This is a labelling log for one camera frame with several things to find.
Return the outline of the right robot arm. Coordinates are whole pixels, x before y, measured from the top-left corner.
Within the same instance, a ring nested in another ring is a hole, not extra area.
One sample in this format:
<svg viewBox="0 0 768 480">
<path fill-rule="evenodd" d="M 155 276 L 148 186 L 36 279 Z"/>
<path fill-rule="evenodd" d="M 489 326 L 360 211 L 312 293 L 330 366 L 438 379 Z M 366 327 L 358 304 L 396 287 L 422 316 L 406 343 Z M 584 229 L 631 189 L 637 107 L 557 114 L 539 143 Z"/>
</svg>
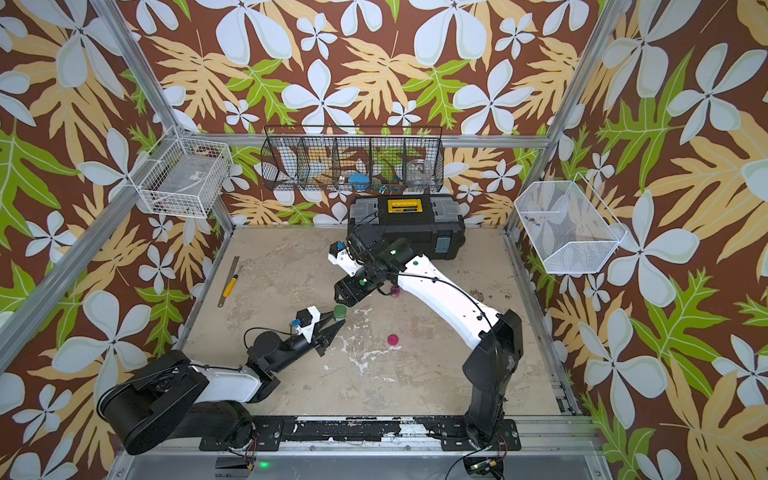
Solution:
<svg viewBox="0 0 768 480">
<path fill-rule="evenodd" d="M 472 385 L 463 416 L 466 437 L 476 448 L 491 444 L 505 418 L 509 381 L 524 353 L 522 320 L 475 299 L 404 238 L 388 241 L 370 223 L 356 225 L 345 241 L 329 246 L 328 260 L 346 277 L 334 298 L 352 307 L 386 283 L 408 292 L 446 321 L 471 349 L 462 365 Z"/>
</svg>

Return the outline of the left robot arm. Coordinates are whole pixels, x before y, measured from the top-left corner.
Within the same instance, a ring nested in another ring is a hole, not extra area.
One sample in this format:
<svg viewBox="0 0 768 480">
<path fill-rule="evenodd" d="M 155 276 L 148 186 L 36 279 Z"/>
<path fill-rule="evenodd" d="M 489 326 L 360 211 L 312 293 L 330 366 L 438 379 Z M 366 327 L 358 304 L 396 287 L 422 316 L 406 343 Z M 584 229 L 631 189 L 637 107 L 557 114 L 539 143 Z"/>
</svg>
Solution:
<svg viewBox="0 0 768 480">
<path fill-rule="evenodd" d="M 324 355 L 345 323 L 325 312 L 310 337 L 295 332 L 283 339 L 265 330 L 248 346 L 248 361 L 238 367 L 199 364 L 173 350 L 102 394 L 96 413 L 131 455 L 179 438 L 199 438 L 203 451 L 244 453 L 259 437 L 255 417 L 245 406 L 271 395 L 280 384 L 276 374 L 308 352 Z"/>
</svg>

